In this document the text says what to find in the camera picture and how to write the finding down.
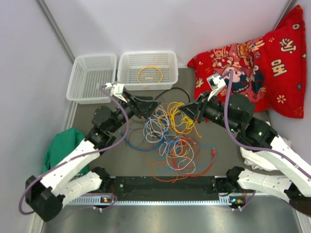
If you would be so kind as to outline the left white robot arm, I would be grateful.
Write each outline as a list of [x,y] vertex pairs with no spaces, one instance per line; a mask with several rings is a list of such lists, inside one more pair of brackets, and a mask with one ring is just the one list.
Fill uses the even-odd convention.
[[126,91],[119,100],[112,99],[112,102],[117,106],[115,110],[105,105],[95,110],[92,129],[69,155],[45,173],[26,180],[19,206],[26,202],[33,213],[48,222],[74,199],[95,190],[103,193],[110,188],[110,175],[103,168],[96,167],[80,178],[75,175],[125,140],[123,136],[117,141],[113,133],[122,126],[128,128],[131,117],[148,119],[160,105],[152,97],[134,96]]

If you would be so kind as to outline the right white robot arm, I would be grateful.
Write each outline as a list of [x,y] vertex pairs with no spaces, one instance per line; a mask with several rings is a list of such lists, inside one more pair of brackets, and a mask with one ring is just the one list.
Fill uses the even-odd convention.
[[226,128],[240,147],[256,152],[279,170],[269,176],[234,167],[227,172],[227,187],[232,192],[248,189],[278,197],[295,210],[311,215],[311,166],[294,152],[271,125],[253,116],[255,105],[241,94],[226,97],[221,103],[211,92],[179,108],[195,123],[205,119]]

